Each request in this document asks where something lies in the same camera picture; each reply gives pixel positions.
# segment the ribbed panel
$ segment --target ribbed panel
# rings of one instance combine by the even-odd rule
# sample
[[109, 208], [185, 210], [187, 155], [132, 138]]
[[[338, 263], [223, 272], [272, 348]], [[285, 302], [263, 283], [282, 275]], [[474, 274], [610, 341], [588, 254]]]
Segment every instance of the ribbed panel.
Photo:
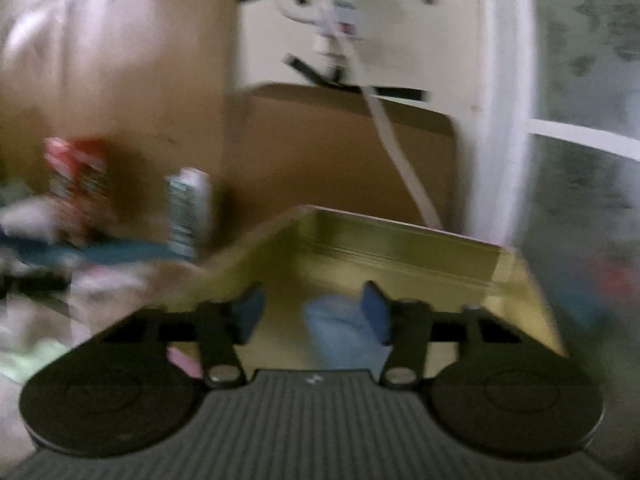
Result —
[[209, 394], [186, 427], [147, 450], [101, 460], [43, 450], [8, 480], [612, 478], [586, 453], [516, 463], [467, 449], [417, 396], [385, 390], [366, 372], [267, 371]]

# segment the red package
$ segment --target red package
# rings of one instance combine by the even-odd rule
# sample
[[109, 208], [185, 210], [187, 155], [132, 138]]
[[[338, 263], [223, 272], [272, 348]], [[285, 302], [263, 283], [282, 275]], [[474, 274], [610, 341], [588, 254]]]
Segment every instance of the red package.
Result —
[[104, 232], [111, 215], [107, 196], [107, 164], [102, 139], [44, 140], [51, 174], [49, 190], [56, 198], [58, 235], [85, 247]]

